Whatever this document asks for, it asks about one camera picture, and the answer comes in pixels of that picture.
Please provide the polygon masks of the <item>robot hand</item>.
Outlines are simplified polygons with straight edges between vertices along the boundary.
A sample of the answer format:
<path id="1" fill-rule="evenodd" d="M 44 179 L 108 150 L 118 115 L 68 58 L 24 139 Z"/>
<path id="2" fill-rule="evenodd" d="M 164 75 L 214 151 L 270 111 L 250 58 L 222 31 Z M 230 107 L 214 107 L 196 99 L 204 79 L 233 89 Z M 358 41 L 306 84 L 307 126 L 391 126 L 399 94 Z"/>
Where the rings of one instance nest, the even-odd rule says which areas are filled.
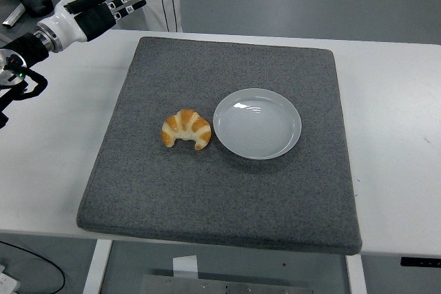
<path id="1" fill-rule="evenodd" d="M 145 0 L 60 0 L 51 17 L 37 23 L 34 35 L 48 51 L 57 53 L 101 36 L 146 4 Z"/>

